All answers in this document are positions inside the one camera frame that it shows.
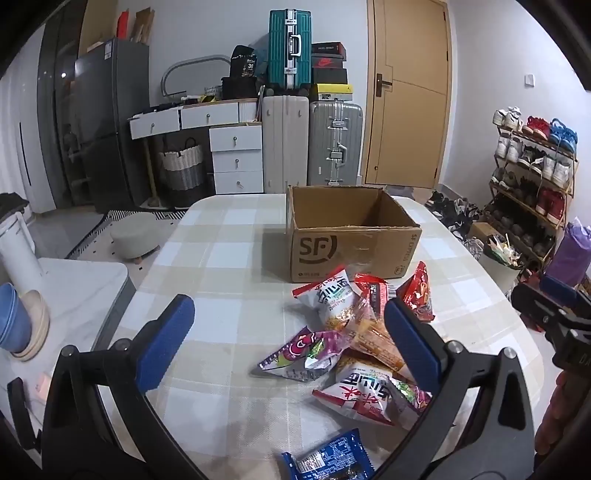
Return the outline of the person right hand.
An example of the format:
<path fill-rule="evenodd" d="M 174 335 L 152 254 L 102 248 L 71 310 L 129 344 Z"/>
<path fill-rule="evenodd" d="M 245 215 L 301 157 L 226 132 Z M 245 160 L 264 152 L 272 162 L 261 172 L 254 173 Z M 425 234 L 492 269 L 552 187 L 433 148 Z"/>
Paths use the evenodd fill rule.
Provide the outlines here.
<path fill-rule="evenodd" d="M 535 436 L 535 451 L 547 455 L 562 439 L 564 431 L 579 408 L 583 397 L 583 381 L 571 372 L 563 371 Z"/>

